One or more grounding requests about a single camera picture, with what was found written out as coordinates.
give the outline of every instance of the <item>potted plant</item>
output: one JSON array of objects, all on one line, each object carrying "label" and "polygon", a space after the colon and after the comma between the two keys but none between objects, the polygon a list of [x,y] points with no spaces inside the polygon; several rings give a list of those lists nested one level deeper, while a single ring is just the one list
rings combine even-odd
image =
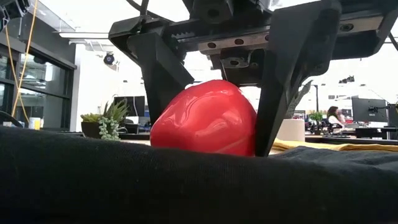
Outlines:
[{"label": "potted plant", "polygon": [[102,115],[90,113],[83,114],[80,117],[83,119],[81,122],[81,130],[83,131],[84,135],[89,138],[100,139],[100,124],[98,121]]},{"label": "potted plant", "polygon": [[312,113],[312,114],[310,114],[310,119],[311,120],[313,120],[313,121],[315,121],[316,122],[316,128],[315,128],[315,130],[314,130],[314,133],[316,134],[316,135],[321,135],[321,125],[320,125],[320,122],[322,121],[322,119],[323,119],[323,115],[322,115],[322,113],[321,112],[314,112],[314,113]]},{"label": "potted plant", "polygon": [[285,141],[305,141],[305,123],[302,119],[293,119],[294,111],[301,99],[311,89],[312,81],[307,82],[303,88],[295,94],[292,102],[287,108],[285,119],[283,120],[277,138]]},{"label": "potted plant", "polygon": [[112,103],[108,107],[105,105],[103,114],[84,114],[81,115],[81,130],[89,138],[118,140],[119,123],[126,117],[128,112],[127,101]]},{"label": "potted plant", "polygon": [[104,114],[99,118],[99,135],[104,140],[119,140],[119,123],[126,118],[128,112],[127,100],[105,105]]}]

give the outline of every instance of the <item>yellow cable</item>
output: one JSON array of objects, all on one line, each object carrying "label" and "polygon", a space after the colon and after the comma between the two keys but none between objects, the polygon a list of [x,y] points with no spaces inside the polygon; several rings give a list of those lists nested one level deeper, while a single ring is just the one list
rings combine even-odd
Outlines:
[{"label": "yellow cable", "polygon": [[[17,99],[18,99],[18,97],[20,97],[20,94],[21,94],[22,79],[25,74],[26,63],[27,63],[27,59],[29,57],[30,42],[32,41],[33,27],[34,27],[35,19],[36,19],[37,2],[38,2],[38,0],[35,0],[35,9],[33,10],[32,25],[30,27],[29,39],[27,41],[27,46],[26,46],[24,67],[22,68],[21,78],[19,79],[19,84],[18,84],[18,88],[17,88]],[[17,108],[17,100],[14,102],[14,106],[12,107],[11,116],[15,115],[16,108]]]},{"label": "yellow cable", "polygon": [[[17,78],[16,71],[15,71],[14,61],[13,61],[13,59],[12,59],[12,52],[11,52],[11,46],[10,46],[10,38],[9,38],[9,35],[8,35],[7,26],[6,26],[6,37],[7,37],[8,53],[9,53],[9,55],[10,55],[10,61],[11,61],[12,74],[14,75],[15,84],[17,85],[17,84],[18,84],[18,78]],[[29,118],[28,118],[28,116],[27,116],[27,114],[26,114],[24,102],[22,101],[22,96],[21,96],[21,95],[19,95],[19,100],[20,100],[21,105],[22,105],[22,110],[24,111],[25,119],[26,119],[27,122],[29,122]]]}]

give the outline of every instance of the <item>green plant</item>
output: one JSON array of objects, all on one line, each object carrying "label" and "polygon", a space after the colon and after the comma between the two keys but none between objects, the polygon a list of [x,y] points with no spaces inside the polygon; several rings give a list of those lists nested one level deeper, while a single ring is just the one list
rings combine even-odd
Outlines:
[{"label": "green plant", "polygon": [[122,100],[116,104],[112,103],[109,108],[108,103],[106,103],[103,116],[120,123],[126,117],[128,109],[129,106],[127,105],[127,100]]},{"label": "green plant", "polygon": [[102,115],[90,113],[90,114],[80,115],[80,117],[83,119],[83,122],[94,123],[94,122],[98,122],[98,120],[100,119],[100,117],[102,117]]},{"label": "green plant", "polygon": [[321,112],[314,112],[312,114],[309,115],[311,120],[314,120],[316,122],[320,122],[323,119],[323,115]]},{"label": "green plant", "polygon": [[128,112],[127,100],[120,101],[119,103],[112,103],[108,107],[105,105],[104,114],[98,120],[99,134],[101,139],[104,140],[118,140],[119,139],[119,123],[126,117]]},{"label": "green plant", "polygon": [[294,115],[294,111],[296,110],[297,105],[299,105],[303,96],[305,96],[311,89],[312,80],[307,82],[303,88],[294,95],[293,100],[290,102],[290,105],[287,108],[285,119],[292,119]]}]

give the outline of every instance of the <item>succulent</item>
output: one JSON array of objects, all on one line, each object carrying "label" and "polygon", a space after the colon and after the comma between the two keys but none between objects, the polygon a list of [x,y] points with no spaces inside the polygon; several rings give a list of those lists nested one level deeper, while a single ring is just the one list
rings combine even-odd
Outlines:
[{"label": "succulent", "polygon": [[119,123],[126,117],[128,112],[127,100],[119,103],[105,104],[104,113],[98,120],[99,135],[103,140],[119,140]]},{"label": "succulent", "polygon": [[80,115],[80,117],[83,119],[83,122],[94,123],[94,122],[98,122],[98,120],[100,119],[100,117],[102,117],[102,115],[101,114],[92,114],[92,113],[90,113],[90,114]]},{"label": "succulent", "polygon": [[129,109],[127,100],[122,100],[116,104],[112,103],[108,106],[108,103],[106,103],[103,116],[108,119],[112,118],[117,123],[120,123],[126,117]]}]

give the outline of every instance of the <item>plant pot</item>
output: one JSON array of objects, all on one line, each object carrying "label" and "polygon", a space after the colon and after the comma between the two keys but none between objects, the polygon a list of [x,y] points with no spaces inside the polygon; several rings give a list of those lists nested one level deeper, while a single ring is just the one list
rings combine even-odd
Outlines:
[{"label": "plant pot", "polygon": [[101,139],[100,124],[97,122],[82,122],[81,131],[83,131],[86,137]]},{"label": "plant pot", "polygon": [[277,139],[283,141],[305,141],[305,123],[302,119],[284,119]]}]

